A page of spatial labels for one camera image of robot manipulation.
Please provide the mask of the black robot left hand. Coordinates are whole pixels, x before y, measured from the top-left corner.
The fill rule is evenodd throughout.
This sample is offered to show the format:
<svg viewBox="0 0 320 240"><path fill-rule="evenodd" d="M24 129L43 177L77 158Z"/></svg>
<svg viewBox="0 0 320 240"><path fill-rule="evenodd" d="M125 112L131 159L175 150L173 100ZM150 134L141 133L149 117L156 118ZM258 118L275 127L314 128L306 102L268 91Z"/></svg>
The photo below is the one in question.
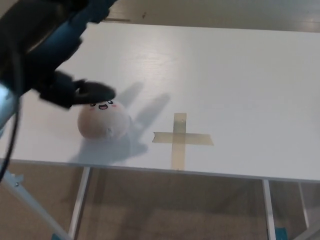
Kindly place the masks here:
<svg viewBox="0 0 320 240"><path fill-rule="evenodd" d="M19 0L0 19L0 80L14 89L13 50L22 56L22 92L63 108L112 100L116 91L85 79L73 80L58 67L82 44L89 23L104 20L112 0Z"/></svg>

